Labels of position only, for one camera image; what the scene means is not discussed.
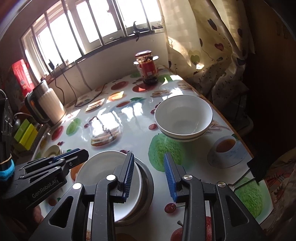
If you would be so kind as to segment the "person's left hand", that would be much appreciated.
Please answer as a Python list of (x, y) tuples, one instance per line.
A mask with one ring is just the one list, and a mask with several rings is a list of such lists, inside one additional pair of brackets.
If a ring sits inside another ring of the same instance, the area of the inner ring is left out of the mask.
[(39, 205), (33, 209), (33, 218), (37, 224), (40, 224), (44, 220), (42, 212), (41, 212), (41, 208)]

